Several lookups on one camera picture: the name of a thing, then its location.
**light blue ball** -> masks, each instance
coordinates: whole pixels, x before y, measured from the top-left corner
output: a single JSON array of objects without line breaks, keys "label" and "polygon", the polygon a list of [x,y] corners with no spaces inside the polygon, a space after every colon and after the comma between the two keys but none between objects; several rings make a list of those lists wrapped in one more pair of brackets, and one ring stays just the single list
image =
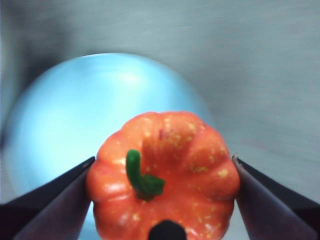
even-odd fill
[{"label": "light blue ball", "polygon": [[[63,62],[27,89],[9,119],[2,159],[14,191],[27,193],[95,156],[136,115],[181,110],[214,127],[203,99],[160,63],[122,53]],[[81,240],[99,239],[92,211]]]}]

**gray surface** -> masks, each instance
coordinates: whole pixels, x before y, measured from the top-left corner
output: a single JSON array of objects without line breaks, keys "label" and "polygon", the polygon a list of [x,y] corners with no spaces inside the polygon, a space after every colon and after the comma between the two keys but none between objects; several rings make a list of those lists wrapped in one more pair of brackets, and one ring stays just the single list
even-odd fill
[{"label": "gray surface", "polygon": [[[197,88],[231,153],[320,202],[320,2],[1,3],[1,30],[9,39],[1,43],[7,73],[1,93],[15,96],[14,86],[32,80],[44,63],[99,52],[152,58]],[[12,54],[4,58],[9,49],[24,64],[15,65]],[[10,71],[26,77],[10,78]],[[13,100],[3,97],[6,111]],[[2,172],[2,201],[13,196],[5,180]],[[248,239],[237,210],[224,239]]]}]

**pumpkin stem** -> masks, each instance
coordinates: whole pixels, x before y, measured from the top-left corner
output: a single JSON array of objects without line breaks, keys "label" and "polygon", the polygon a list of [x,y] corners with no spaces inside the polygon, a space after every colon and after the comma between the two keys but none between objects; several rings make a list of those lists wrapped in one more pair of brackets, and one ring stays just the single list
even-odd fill
[{"label": "pumpkin stem", "polygon": [[131,149],[127,152],[125,169],[137,198],[150,201],[163,193],[165,180],[149,174],[141,175],[139,151]]}]

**yellow speckle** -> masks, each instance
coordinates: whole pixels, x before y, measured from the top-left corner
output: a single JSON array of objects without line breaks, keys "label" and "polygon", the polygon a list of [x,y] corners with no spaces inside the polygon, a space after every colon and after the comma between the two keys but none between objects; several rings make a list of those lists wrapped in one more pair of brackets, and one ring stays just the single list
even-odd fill
[{"label": "yellow speckle", "polygon": [[210,163],[214,163],[215,162],[215,158],[214,158],[214,156],[209,156],[209,159],[210,159]]},{"label": "yellow speckle", "polygon": [[208,171],[208,168],[206,166],[197,166],[193,172],[194,173],[201,173],[201,172],[206,172]]},{"label": "yellow speckle", "polygon": [[152,122],[152,120],[150,118],[144,117],[143,120],[145,120],[146,122]]},{"label": "yellow speckle", "polygon": [[190,130],[195,130],[196,129],[196,126],[193,124],[193,123],[188,123],[188,127]]},{"label": "yellow speckle", "polygon": [[223,169],[221,171],[218,172],[218,175],[221,177],[221,178],[225,178],[227,175],[228,175],[228,170],[227,169]]},{"label": "yellow speckle", "polygon": [[135,220],[135,221],[139,221],[139,220],[140,220],[140,217],[139,217],[139,214],[138,214],[138,213],[133,214],[133,215],[132,215],[132,218],[133,218],[133,220]]},{"label": "yellow speckle", "polygon": [[221,146],[221,147],[220,147],[220,151],[221,151],[221,152],[225,152],[225,151],[226,151],[226,147],[225,147],[225,146]]},{"label": "yellow speckle", "polygon": [[144,132],[144,135],[148,138],[151,136],[151,133],[149,131]]}]

